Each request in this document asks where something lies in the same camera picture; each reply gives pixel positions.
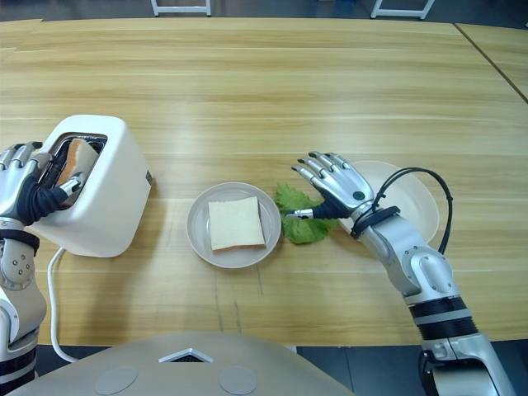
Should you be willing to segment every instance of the plate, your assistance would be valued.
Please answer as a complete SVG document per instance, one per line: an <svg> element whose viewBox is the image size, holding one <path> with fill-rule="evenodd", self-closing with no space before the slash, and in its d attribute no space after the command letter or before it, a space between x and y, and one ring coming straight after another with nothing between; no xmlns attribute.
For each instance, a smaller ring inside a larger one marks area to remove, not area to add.
<svg viewBox="0 0 528 396"><path fill-rule="evenodd" d="M235 249L213 253L210 241L208 203L211 201L258 198L265 248ZM222 183L205 190L196 198L187 216L187 237L192 248L204 260L222 268L244 268L263 260L277 245L281 235L281 214L273 199L260 188L247 183Z"/></svg>
<svg viewBox="0 0 528 396"><path fill-rule="evenodd" d="M381 161L358 161L352 165L369 182L374 193L390 175L400 169ZM438 206L431 192L413 174L399 178L385 195L387 197L380 201L384 208L397 206L401 210L400 215L415 225L425 241L430 242L435 237L440 224ZM354 225L351 219L340 219L339 223L348 233Z"/></svg>

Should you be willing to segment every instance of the black floor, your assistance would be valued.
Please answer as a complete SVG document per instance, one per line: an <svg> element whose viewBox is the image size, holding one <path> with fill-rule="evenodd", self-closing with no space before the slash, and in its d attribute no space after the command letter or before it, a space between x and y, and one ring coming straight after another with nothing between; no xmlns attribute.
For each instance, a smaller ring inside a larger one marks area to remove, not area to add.
<svg viewBox="0 0 528 396"><path fill-rule="evenodd" d="M425 2L384 0L383 8L419 9ZM213 17L365 19L370 17L374 3L375 0L211 0L211 7ZM201 5L205 0L158 0L158 4ZM149 0L0 0L0 21L150 17L153 11ZM427 21L525 28L528 0L436 0Z"/></svg>
<svg viewBox="0 0 528 396"><path fill-rule="evenodd" d="M519 396L528 394L528 340L494 342L493 346ZM71 356L86 357L100 346L66 346ZM419 346L313 347L298 346L298 353L356 396L425 395L417 372ZM65 365L51 346L39 346L37 372L49 373Z"/></svg>

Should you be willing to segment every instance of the black cable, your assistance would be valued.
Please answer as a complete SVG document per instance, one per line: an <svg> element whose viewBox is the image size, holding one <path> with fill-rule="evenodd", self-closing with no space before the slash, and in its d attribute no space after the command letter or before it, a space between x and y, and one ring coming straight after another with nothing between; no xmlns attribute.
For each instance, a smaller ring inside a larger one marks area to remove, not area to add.
<svg viewBox="0 0 528 396"><path fill-rule="evenodd" d="M383 185L379 188L378 193L376 194L374 201L372 202L372 213L376 211L376 207L379 205L379 202L382 198L385 198L385 192L387 189L396 182L400 177L403 177L409 173L414 172L423 172L427 173L428 175L432 176L438 184L442 187L442 190L445 192L445 198L447 199L447 221L445 222L445 230L444 230L444 236L442 237L442 240L440 242L440 246L438 247L438 252L441 254L444 254L447 248L447 243L449 242L449 236L451 233L451 222L453 220L453 196L451 195L449 191L449 187L447 186L447 183L442 179L442 177L429 169L425 169L424 167L404 167L403 169L399 169L395 173L389 176L389 178L383 183ZM360 216L360 218L368 213L368 210Z"/></svg>

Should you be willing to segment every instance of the robotic arm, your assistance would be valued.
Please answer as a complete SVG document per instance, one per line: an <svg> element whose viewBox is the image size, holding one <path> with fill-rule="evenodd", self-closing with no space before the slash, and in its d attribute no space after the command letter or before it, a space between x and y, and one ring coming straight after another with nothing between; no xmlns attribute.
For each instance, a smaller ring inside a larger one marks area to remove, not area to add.
<svg viewBox="0 0 528 396"><path fill-rule="evenodd" d="M46 313L35 283L39 239L24 228L57 210L83 185L83 174L44 189L39 179L51 154L41 143L16 144L0 155L0 395L34 379L35 347Z"/></svg>
<svg viewBox="0 0 528 396"><path fill-rule="evenodd" d="M487 337L474 325L447 259L431 248L398 208L375 210L375 195L361 174L334 153L309 153L294 166L325 198L289 217L352 217L352 236L380 260L422 334L422 384L433 396L514 396ZM434 368L425 373L427 362Z"/></svg>
<svg viewBox="0 0 528 396"><path fill-rule="evenodd" d="M224 390L234 387L233 394L248 394L256 386L256 377L250 370L231 366L234 351L238 361L246 361L262 378L273 373L273 380L263 379L257 391L295 389L295 384L298 389L307 389L303 394L349 394L285 348L227 333L157 336L111 348L30 382L45 301L34 277L33 256L39 240L24 228L57 210L85 181L80 173L62 186L44 188L40 179L54 158L48 153L31 157L39 147L36 142L15 145L0 155L0 396L17 388L15 394L35 394L38 389L53 395L59 390L59 394L71 394L71 389L92 394L94 384L96 389L103 385L105 389L117 385L124 389L138 373L142 380L126 388L127 394L147 394L152 387L157 387L158 394L163 389L172 394L175 386L187 389L185 393L201 387L208 390L196 394L217 394L219 384ZM427 394L515 396L489 340L475 327L443 254L427 245L414 226L398 215L398 208L376 210L370 185L345 159L333 153L313 152L299 162L301 165L294 170L322 194L325 202L289 216L354 220L352 236L383 263L422 334L422 379ZM173 365L161 363L174 361L174 354L165 356L168 349L185 353L194 350L189 347L210 351L216 365L185 366L175 375ZM135 367L130 366L130 357L134 357ZM426 373L427 364L432 369ZM226 368L218 376L220 366ZM248 377L240 383L242 374ZM60 389L56 380L62 381ZM251 389L240 393L238 387L242 385L251 385Z"/></svg>

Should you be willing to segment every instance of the robotic hand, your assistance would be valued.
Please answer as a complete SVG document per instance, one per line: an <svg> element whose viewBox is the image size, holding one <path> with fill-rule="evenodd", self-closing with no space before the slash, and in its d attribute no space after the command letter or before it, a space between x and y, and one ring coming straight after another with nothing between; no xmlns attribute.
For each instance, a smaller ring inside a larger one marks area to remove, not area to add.
<svg viewBox="0 0 528 396"><path fill-rule="evenodd" d="M402 294L422 338L422 384L428 395L514 396L497 354L474 325L446 258L430 247L398 208L377 210L374 192L361 174L335 153L309 153L292 167L323 196L316 207L288 217L351 217L352 237L384 265Z"/></svg>
<svg viewBox="0 0 528 396"><path fill-rule="evenodd" d="M39 239L26 226L56 211L83 186L82 173L61 186L43 188L53 156L32 153L42 143L15 144L0 155L0 394L32 380L45 300L35 283L33 257Z"/></svg>

